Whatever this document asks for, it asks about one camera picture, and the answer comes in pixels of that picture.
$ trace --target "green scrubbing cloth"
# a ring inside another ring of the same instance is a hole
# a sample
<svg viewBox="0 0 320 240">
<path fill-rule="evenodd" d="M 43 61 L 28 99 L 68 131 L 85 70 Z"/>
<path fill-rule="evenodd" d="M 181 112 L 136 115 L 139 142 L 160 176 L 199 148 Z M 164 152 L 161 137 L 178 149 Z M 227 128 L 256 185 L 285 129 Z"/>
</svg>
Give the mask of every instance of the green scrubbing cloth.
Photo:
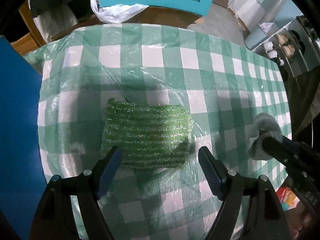
<svg viewBox="0 0 320 240">
<path fill-rule="evenodd" d="M 122 166 L 134 169 L 182 167 L 188 157 L 192 119 L 183 106 L 142 106 L 108 101 L 101 154 L 123 151 Z"/>
</svg>

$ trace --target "table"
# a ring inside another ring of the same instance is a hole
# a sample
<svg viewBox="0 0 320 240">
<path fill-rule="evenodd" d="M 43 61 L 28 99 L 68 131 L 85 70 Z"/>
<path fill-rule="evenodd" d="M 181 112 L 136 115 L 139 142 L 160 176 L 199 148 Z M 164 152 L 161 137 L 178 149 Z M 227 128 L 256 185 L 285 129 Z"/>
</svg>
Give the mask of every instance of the table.
<svg viewBox="0 0 320 240">
<path fill-rule="evenodd" d="M 265 112 L 291 138 L 290 113 L 277 65 L 246 48 L 164 25 L 119 24 L 79 28 L 26 55 L 43 69 L 38 109 L 42 166 L 76 176 L 100 159 L 109 98 L 139 104 L 182 104 L 194 121 L 182 170 L 121 168 L 99 201 L 116 239 L 204 239 L 221 202 L 212 195 L 196 152 L 213 155 L 243 176 L 269 177 L 279 188 L 286 172 L 275 159 L 254 161 L 245 136 Z M 80 235 L 79 207 L 73 208 Z M 235 231 L 243 224 L 243 201 Z"/>
</svg>

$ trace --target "plastic table cover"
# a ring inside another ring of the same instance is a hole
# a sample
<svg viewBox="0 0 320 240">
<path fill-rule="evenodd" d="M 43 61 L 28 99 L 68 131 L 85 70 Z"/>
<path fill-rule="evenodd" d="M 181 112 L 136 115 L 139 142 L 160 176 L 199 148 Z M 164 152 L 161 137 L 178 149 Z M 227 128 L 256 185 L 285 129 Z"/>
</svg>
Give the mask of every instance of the plastic table cover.
<svg viewBox="0 0 320 240">
<path fill-rule="evenodd" d="M 245 136 L 265 112 L 291 138 L 289 106 L 272 61 L 219 38 L 148 24 L 79 28 L 25 56 L 42 71 L 38 109 L 41 161 L 53 174 L 77 176 L 100 159 L 108 99 L 181 104 L 193 119 L 185 168 L 120 168 L 99 205 L 116 239 L 204 239 L 221 202 L 212 195 L 196 152 L 207 146 L 243 176 L 265 174 L 278 189 L 286 177 L 275 159 L 254 161 Z M 80 236 L 86 239 L 76 197 Z M 244 198 L 235 232 L 243 224 Z"/>
</svg>

